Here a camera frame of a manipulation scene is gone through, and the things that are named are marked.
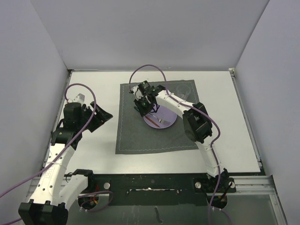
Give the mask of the yellow green knife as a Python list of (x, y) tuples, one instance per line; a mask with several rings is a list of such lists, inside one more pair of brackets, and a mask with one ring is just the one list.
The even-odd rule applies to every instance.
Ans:
[[(134, 109), (140, 113), (140, 110), (139, 110), (136, 106), (134, 106)], [(143, 117), (144, 117), (145, 119), (147, 119), (150, 123), (152, 123), (154, 126), (160, 128), (160, 126), (159, 126), (158, 124), (156, 124), (153, 120), (151, 120), (151, 119), (150, 119), (149, 117), (147, 117), (146, 115), (143, 116)]]

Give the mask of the purple plastic plate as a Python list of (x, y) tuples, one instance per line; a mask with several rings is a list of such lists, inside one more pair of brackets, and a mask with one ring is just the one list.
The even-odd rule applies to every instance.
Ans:
[(143, 119), (152, 128), (165, 129), (176, 122), (177, 114), (164, 106), (160, 106), (156, 113), (150, 112)]

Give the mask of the grey cloth placemat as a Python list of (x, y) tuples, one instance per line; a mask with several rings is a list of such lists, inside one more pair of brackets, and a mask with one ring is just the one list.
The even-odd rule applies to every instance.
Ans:
[(128, 89), (128, 84), (120, 85), (116, 154), (154, 154), (197, 149), (196, 144), (187, 138), (179, 116), (172, 126), (165, 129), (147, 125), (134, 109), (135, 97)]

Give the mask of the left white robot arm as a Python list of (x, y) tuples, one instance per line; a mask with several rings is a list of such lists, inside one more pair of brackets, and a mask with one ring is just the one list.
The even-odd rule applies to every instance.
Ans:
[(67, 103), (63, 118), (52, 133), (48, 160), (39, 183), (18, 213), (26, 225), (65, 225), (68, 210), (81, 193), (97, 189), (92, 170), (76, 169), (70, 181), (61, 187), (68, 163), (82, 138), (80, 131), (95, 131), (113, 116), (95, 102)]

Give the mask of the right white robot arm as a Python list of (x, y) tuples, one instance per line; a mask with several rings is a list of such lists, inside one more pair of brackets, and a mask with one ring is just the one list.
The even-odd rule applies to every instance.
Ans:
[(207, 114), (202, 103), (193, 104), (187, 102), (165, 87), (142, 88), (134, 86), (129, 90), (134, 95), (134, 103), (142, 116), (163, 106), (176, 113), (183, 120), (186, 136), (196, 143), (206, 165), (207, 174), (211, 176), (208, 180), (209, 188), (215, 192), (225, 186), (225, 180), (220, 174), (224, 167), (214, 150), (214, 142), (220, 137), (220, 128)]

